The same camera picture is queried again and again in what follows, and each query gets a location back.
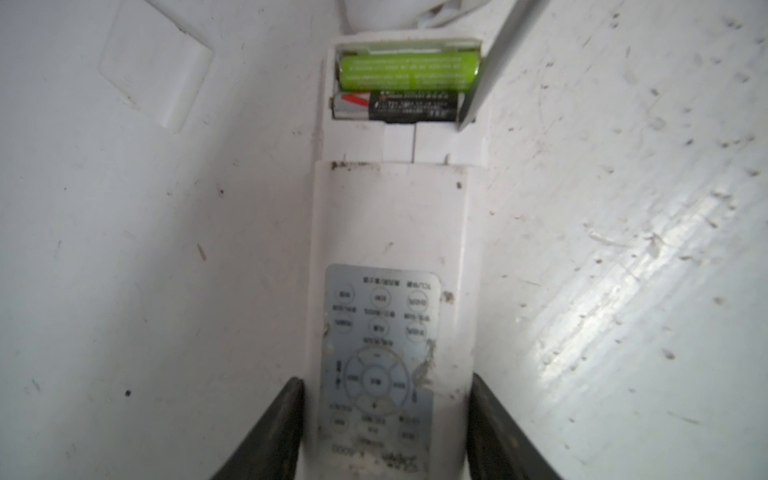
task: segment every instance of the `center button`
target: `center button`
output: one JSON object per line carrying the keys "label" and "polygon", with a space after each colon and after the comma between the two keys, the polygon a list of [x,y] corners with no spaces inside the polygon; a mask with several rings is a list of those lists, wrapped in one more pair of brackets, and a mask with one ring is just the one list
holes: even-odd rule
{"label": "center button", "polygon": [[362,375],[362,387],[373,397],[386,395],[389,385],[389,374],[381,366],[371,366]]}

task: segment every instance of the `white plastic housing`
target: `white plastic housing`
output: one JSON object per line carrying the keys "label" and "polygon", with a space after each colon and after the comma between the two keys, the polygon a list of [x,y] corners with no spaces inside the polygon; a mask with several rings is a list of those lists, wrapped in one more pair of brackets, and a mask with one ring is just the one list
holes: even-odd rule
{"label": "white plastic housing", "polygon": [[344,0],[353,31],[437,27],[488,0]]}
{"label": "white plastic housing", "polygon": [[[326,62],[325,98],[336,88],[340,50],[376,41],[440,40],[406,31],[341,38]],[[461,37],[447,37],[456,41]],[[465,458],[486,192],[488,116],[459,132],[454,123],[387,125],[334,120],[323,112],[315,165],[308,299],[306,477],[312,480],[411,478],[374,468],[335,468],[317,451],[324,281],[332,264],[434,273],[442,284],[434,362],[429,478],[453,480]]]}
{"label": "white plastic housing", "polygon": [[178,133],[214,53],[145,0],[124,0],[98,70],[152,120]]}

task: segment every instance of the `green battery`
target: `green battery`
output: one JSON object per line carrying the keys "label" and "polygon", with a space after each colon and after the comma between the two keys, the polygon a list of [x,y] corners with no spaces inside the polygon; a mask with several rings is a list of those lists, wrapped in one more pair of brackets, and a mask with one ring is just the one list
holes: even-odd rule
{"label": "green battery", "polygon": [[479,66],[479,51],[345,55],[339,83],[344,91],[465,91]]}

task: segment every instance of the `circular button pad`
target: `circular button pad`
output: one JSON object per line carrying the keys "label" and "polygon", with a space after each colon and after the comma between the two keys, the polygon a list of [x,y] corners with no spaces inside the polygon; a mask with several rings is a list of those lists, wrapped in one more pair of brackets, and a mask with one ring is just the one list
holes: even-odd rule
{"label": "circular button pad", "polygon": [[373,415],[389,415],[408,398],[410,377],[392,351],[369,347],[347,362],[343,384],[358,408]]}

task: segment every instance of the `red stripe on battery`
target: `red stripe on battery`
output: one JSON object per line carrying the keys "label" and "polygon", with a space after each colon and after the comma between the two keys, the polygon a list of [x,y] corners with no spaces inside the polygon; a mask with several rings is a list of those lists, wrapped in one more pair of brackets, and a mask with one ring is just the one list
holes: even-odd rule
{"label": "red stripe on battery", "polygon": [[357,104],[361,107],[368,107],[368,101],[365,98],[360,98],[355,95],[342,95],[341,99],[344,101],[348,101],[350,104]]}

